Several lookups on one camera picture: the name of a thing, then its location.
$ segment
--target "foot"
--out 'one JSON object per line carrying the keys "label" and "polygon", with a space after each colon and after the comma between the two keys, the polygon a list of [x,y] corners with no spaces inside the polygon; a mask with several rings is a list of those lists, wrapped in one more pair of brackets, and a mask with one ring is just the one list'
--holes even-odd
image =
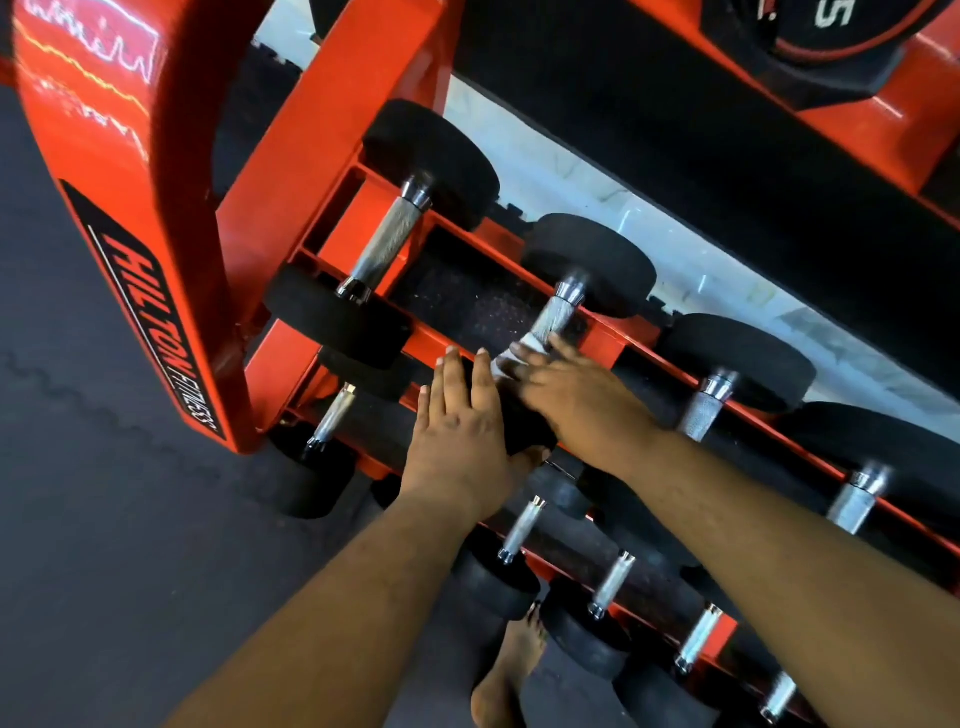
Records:
{"label": "foot", "polygon": [[520,689],[546,649],[546,632],[536,604],[520,621],[507,625],[493,669],[473,691],[470,713],[479,728],[521,728]]}

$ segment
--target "forearm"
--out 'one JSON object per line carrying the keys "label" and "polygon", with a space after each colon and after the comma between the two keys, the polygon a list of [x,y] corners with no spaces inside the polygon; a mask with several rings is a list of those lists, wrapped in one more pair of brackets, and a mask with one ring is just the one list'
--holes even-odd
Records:
{"label": "forearm", "polygon": [[614,444],[614,474],[703,562],[830,725],[955,724],[953,597],[682,435],[643,437]]}
{"label": "forearm", "polygon": [[382,725],[473,526],[456,504],[401,496],[191,695],[169,728]]}

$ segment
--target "hand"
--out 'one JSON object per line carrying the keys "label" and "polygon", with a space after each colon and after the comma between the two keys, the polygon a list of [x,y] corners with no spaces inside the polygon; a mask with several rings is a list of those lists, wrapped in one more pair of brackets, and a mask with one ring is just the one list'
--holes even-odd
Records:
{"label": "hand", "polygon": [[496,513],[547,454],[507,457],[490,355],[477,353],[468,389],[460,352],[450,347],[437,360],[433,386],[420,389],[400,494],[453,507],[476,523]]}
{"label": "hand", "polygon": [[609,472],[618,448],[658,432],[657,423],[612,372],[556,333],[549,341],[561,359],[512,344],[510,351],[522,363],[503,356],[497,359],[497,366],[513,378],[501,386],[510,387],[528,407],[540,412],[574,455]]}

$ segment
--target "finger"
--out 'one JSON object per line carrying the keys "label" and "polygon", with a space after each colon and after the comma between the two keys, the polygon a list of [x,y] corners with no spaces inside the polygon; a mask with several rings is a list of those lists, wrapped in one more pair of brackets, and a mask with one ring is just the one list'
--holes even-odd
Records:
{"label": "finger", "polygon": [[417,421],[414,423],[414,434],[423,432],[430,426],[430,388],[424,384],[420,388],[417,398]]}
{"label": "finger", "polygon": [[565,342],[559,333],[551,333],[547,337],[547,340],[550,342],[550,346],[557,350],[560,356],[567,361],[580,361],[581,359],[585,358],[579,351],[577,351],[575,346]]}
{"label": "finger", "polygon": [[500,368],[505,376],[517,381],[526,381],[530,378],[530,367],[522,361],[516,361],[509,356],[498,356],[496,366]]}
{"label": "finger", "polygon": [[530,347],[518,341],[510,345],[510,353],[523,363],[529,364],[532,367],[550,366],[550,356],[548,354],[535,352]]}
{"label": "finger", "polygon": [[490,352],[481,349],[473,360],[473,384],[470,387],[473,409],[500,413],[500,393],[496,391],[493,372],[490,369]]}
{"label": "finger", "polygon": [[470,409],[470,392],[467,389],[467,377],[464,375],[464,363],[460,359],[460,350],[454,346],[446,350],[444,398],[446,411],[449,413]]}
{"label": "finger", "polygon": [[437,368],[433,370],[433,386],[430,387],[430,422],[439,422],[445,414],[444,358],[441,356],[437,359]]}
{"label": "finger", "polygon": [[550,457],[549,449],[535,445],[511,457],[510,468],[514,475],[525,480],[527,475],[539,468],[548,457]]}

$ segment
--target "black weight plate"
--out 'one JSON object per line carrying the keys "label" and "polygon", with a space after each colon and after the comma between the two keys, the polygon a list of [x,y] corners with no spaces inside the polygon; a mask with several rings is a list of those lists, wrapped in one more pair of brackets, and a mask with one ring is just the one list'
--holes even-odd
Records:
{"label": "black weight plate", "polygon": [[577,215],[541,217],[527,233],[520,264],[550,285],[580,269],[589,276],[584,308],[618,319],[644,310],[657,282],[657,269],[640,248]]}
{"label": "black weight plate", "polygon": [[917,518],[960,509],[960,445],[946,437],[869,409],[819,401],[784,417],[778,429],[842,468],[871,461],[893,468],[889,499]]}
{"label": "black weight plate", "polygon": [[627,715],[639,728],[709,728],[720,715],[653,663],[630,665],[613,681]]}
{"label": "black weight plate", "polygon": [[733,600],[727,596],[720,585],[714,581],[709,572],[700,567],[684,567],[680,569],[680,578],[689,584],[694,591],[710,604],[715,604],[737,621],[743,621],[743,613],[736,608]]}
{"label": "black weight plate", "polygon": [[[659,551],[668,562],[677,567],[698,566],[700,562],[687,550],[660,520],[654,516],[630,486],[609,473],[587,466],[577,480],[577,486],[600,509],[594,522],[621,548],[630,551],[621,541],[640,544]],[[628,542],[628,532],[636,538]]]}
{"label": "black weight plate", "polygon": [[399,401],[413,381],[404,356],[398,356],[386,370],[375,369],[330,347],[320,349],[317,360],[342,381],[386,401]]}
{"label": "black weight plate", "polygon": [[304,473],[297,477],[272,473],[271,477],[264,478],[257,499],[284,516],[305,520],[328,516],[353,478],[356,453],[338,440],[302,457],[313,431],[312,425],[299,423],[293,427],[274,427],[268,433],[275,451],[298,463]]}
{"label": "black weight plate", "polygon": [[657,352],[698,378],[717,368],[739,372],[733,398],[763,412],[799,406],[817,377],[810,360],[776,336],[708,313],[681,316]]}
{"label": "black weight plate", "polygon": [[410,318],[382,299],[342,299],[293,265],[279,270],[263,303],[287,326],[375,369],[390,369],[413,332]]}
{"label": "black weight plate", "polygon": [[540,580],[518,555],[510,564],[498,558],[503,539],[488,528],[474,528],[453,562],[453,575],[470,595],[494,614],[523,619],[540,593]]}
{"label": "black weight plate", "polygon": [[592,595],[564,576],[550,582],[540,606],[547,633],[574,662],[606,680],[616,677],[630,656],[627,631],[609,614],[594,619],[588,611]]}
{"label": "black weight plate", "polygon": [[949,0],[781,0],[774,47],[793,61],[839,61],[916,34],[947,5]]}
{"label": "black weight plate", "polygon": [[[473,362],[462,359],[467,386],[473,380]],[[553,449],[557,435],[540,412],[534,412],[520,399],[505,389],[500,390],[500,408],[503,411],[503,439],[508,455],[516,455],[528,448]]]}
{"label": "black weight plate", "polygon": [[500,179],[476,144],[434,111],[388,101],[363,138],[367,164],[396,185],[416,172],[434,180],[433,207],[467,231],[500,195]]}
{"label": "black weight plate", "polygon": [[577,488],[576,482],[568,475],[557,473],[558,478],[551,483],[549,497],[543,496],[546,501],[557,510],[575,521],[582,521],[587,517],[592,501]]}

